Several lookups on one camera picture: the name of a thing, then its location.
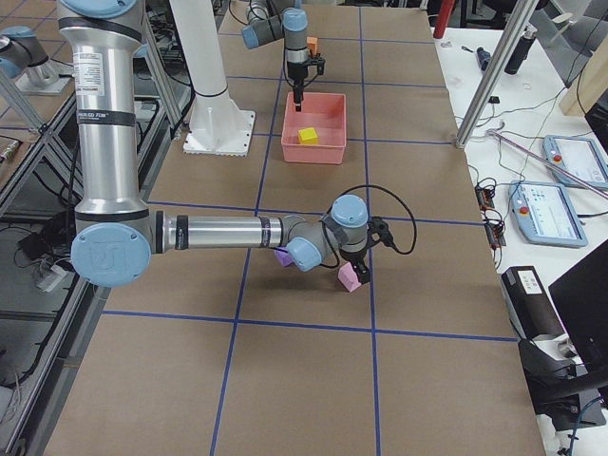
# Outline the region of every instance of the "yellow cube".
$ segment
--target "yellow cube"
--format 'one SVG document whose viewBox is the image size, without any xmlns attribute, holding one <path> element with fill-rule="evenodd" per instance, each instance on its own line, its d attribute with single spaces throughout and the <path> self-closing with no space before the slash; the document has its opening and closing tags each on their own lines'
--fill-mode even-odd
<svg viewBox="0 0 608 456">
<path fill-rule="evenodd" d="M 316 130 L 312 127 L 297 130 L 297 138 L 300 144 L 319 144 L 319 137 L 316 136 Z"/>
</svg>

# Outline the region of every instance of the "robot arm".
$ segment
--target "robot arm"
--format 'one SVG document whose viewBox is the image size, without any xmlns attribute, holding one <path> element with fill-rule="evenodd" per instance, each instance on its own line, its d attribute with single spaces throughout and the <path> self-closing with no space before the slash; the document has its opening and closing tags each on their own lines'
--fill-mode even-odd
<svg viewBox="0 0 608 456">
<path fill-rule="evenodd" d="M 143 15 L 139 0 L 58 2 L 60 30 L 74 51 L 85 191 L 75 208 L 71 258 L 80 276 L 124 285 L 145 271 L 152 253 L 172 248 L 283 246 L 302 271 L 336 251 L 362 262 L 373 242 L 367 206 L 354 195 L 338 198 L 316 222 L 150 215 L 138 188 L 132 80 Z"/>
<path fill-rule="evenodd" d="M 249 49 L 284 38 L 286 77 L 294 91 L 296 111 L 302 110 L 308 68 L 316 67 L 317 75 L 325 71 L 325 59 L 320 54 L 311 55 L 308 49 L 308 19 L 306 11 L 300 9 L 299 4 L 299 1 L 278 0 L 252 2 L 247 12 L 249 25 L 241 31 L 245 46 Z"/>
<path fill-rule="evenodd" d="M 34 86 L 54 84 L 59 74 L 31 28 L 15 26 L 0 30 L 0 69 L 10 78 L 23 70 Z"/>
</svg>

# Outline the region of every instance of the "white table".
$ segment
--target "white table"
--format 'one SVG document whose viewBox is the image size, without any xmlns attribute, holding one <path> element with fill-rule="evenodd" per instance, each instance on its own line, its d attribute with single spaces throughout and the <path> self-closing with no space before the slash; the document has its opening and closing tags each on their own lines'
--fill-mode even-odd
<svg viewBox="0 0 608 456">
<path fill-rule="evenodd" d="M 477 65 L 476 54 L 463 50 L 461 47 L 475 50 L 483 47 L 490 53 L 494 51 L 501 36 L 497 30 L 448 28 L 443 39 L 436 41 L 437 52 L 441 62 L 446 87 L 456 116 L 464 117 L 470 101 L 481 79 L 482 72 Z M 554 98 L 563 88 L 558 73 L 553 68 L 538 41 L 530 49 L 528 58 L 516 75 L 504 74 L 494 89 L 493 95 L 500 97 L 500 103 L 495 106 L 496 113 L 506 110 L 530 107 Z M 474 137 L 482 137 L 488 128 L 498 127 L 504 121 L 504 130 L 513 131 L 525 136 L 543 137 L 545 135 L 580 135 L 590 132 L 591 128 L 583 118 L 566 117 L 561 114 L 559 101 L 565 90 L 560 94 L 552 110 L 553 101 L 543 104 L 536 109 L 517 111 L 504 114 L 488 124 L 476 128 Z M 492 114 L 491 106 L 484 110 L 483 117 Z M 542 154 L 542 141 L 519 138 L 506 134 L 510 139 L 529 148 L 538 155 Z M 595 138 L 593 133 L 584 135 Z M 517 173 L 507 171 L 499 165 L 498 142 L 492 138 L 472 139 L 465 148 L 468 163 L 475 166 L 480 173 L 480 179 L 492 177 L 498 183 L 518 180 Z M 521 170 L 525 163 L 525 155 L 512 149 L 509 145 L 502 146 L 502 164 Z M 555 181 L 553 175 L 540 163 L 528 161 L 523 170 L 528 181 Z M 471 170 L 471 178 L 476 180 L 475 171 Z M 593 195 L 587 190 L 568 189 L 578 214 L 595 214 L 608 210 L 608 201 Z M 498 211 L 506 217 L 508 208 L 509 187 L 500 185 L 494 199 Z M 504 237 L 506 247 L 503 248 L 503 258 L 498 268 L 501 274 L 511 266 L 533 265 L 543 285 L 548 287 L 565 271 L 585 257 L 589 252 L 608 238 L 608 216 L 587 218 L 584 232 L 589 239 L 589 245 L 580 249 L 561 247 L 546 247 L 527 243 L 519 231 L 517 222 L 511 214 L 506 219 Z M 565 443 L 564 434 L 560 437 Z M 608 448 L 608 427 L 583 429 L 578 433 L 580 440 L 576 443 L 577 456 L 605 456 Z"/>
</svg>

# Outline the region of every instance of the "red plastic bin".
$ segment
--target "red plastic bin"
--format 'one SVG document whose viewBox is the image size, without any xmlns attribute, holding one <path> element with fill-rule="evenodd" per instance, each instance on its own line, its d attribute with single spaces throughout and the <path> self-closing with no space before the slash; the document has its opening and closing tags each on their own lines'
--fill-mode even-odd
<svg viewBox="0 0 608 456">
<path fill-rule="evenodd" d="M 316 130 L 318 144 L 299 143 L 298 130 L 309 127 Z M 346 95 L 306 92 L 297 112 L 289 92 L 281 145 L 285 162 L 340 164 L 346 149 Z"/>
</svg>

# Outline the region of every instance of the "pink block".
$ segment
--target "pink block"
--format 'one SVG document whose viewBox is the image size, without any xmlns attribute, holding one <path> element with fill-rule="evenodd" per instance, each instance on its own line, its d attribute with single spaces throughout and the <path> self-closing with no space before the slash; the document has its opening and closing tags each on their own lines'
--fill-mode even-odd
<svg viewBox="0 0 608 456">
<path fill-rule="evenodd" d="M 286 250 L 275 250 L 275 257 L 283 267 L 289 266 L 294 262 L 294 259 Z"/>
<path fill-rule="evenodd" d="M 342 285 L 344 285 L 349 293 L 355 291 L 361 286 L 357 273 L 354 271 L 350 263 L 346 263 L 339 269 L 338 279 L 342 282 Z"/>
</svg>

